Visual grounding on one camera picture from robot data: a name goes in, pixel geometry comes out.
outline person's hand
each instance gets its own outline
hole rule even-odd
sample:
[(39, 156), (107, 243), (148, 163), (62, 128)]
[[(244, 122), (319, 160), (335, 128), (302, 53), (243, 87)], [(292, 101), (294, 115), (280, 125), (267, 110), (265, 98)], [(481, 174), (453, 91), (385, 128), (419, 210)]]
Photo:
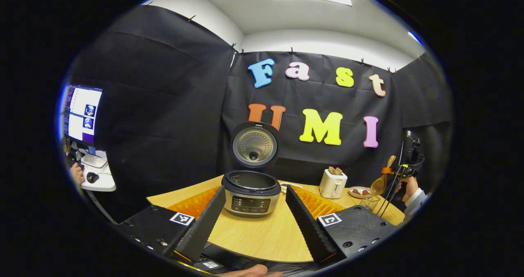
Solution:
[(217, 274), (220, 277), (282, 277), (284, 273), (273, 272), (267, 274), (267, 267), (261, 264), (256, 264), (249, 269), (231, 271), (228, 273)]
[[(415, 192), (419, 189), (417, 178), (407, 177), (400, 180), (400, 182), (406, 182), (406, 193), (404, 194), (404, 196), (402, 196), (402, 201), (408, 202), (408, 200), (413, 196), (413, 194), (415, 194)], [(398, 184), (395, 193), (397, 193), (400, 190), (400, 188), (402, 188), (402, 184)]]
[(84, 182), (84, 172), (82, 171), (82, 168), (78, 166), (78, 163), (71, 166), (71, 175), (73, 175), (73, 179), (78, 186)]

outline rice cooker control panel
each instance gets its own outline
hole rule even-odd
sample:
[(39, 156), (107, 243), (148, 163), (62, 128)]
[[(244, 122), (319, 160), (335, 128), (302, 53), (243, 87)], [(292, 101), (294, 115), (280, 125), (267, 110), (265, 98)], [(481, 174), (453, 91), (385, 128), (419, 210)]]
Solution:
[(249, 212), (249, 213), (264, 213), (269, 208), (269, 198), (247, 198), (233, 195), (231, 202), (231, 210)]

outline sleeve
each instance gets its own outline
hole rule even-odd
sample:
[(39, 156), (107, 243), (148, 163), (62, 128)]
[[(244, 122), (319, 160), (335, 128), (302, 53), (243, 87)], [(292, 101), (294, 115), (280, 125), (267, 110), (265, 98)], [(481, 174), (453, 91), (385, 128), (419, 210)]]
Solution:
[(422, 206), (426, 198), (427, 195), (422, 189), (419, 188), (415, 191), (413, 196), (406, 202), (407, 208), (404, 211), (404, 222), (412, 219), (413, 215)]

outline wooden spoon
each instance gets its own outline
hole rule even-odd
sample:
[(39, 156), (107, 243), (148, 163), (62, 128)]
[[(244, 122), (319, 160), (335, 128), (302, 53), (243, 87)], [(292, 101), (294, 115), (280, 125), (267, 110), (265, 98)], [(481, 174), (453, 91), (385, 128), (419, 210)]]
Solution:
[[(395, 158), (397, 158), (397, 156), (395, 155), (392, 155), (389, 158), (388, 165), (387, 165), (388, 168), (391, 167), (391, 165), (393, 164), (393, 161), (395, 161)], [(371, 187), (369, 188), (371, 190), (371, 198), (375, 195), (380, 195), (384, 193), (384, 191), (386, 191), (386, 178), (387, 178), (387, 174), (382, 174), (380, 178), (376, 179), (373, 182), (373, 184), (371, 184)]]

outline monitor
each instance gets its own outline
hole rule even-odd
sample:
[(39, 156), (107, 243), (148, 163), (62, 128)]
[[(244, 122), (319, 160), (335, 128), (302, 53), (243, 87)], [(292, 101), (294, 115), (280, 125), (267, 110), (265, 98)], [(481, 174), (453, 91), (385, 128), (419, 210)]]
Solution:
[(102, 89), (69, 85), (65, 94), (64, 134), (81, 144), (94, 147), (95, 126)]

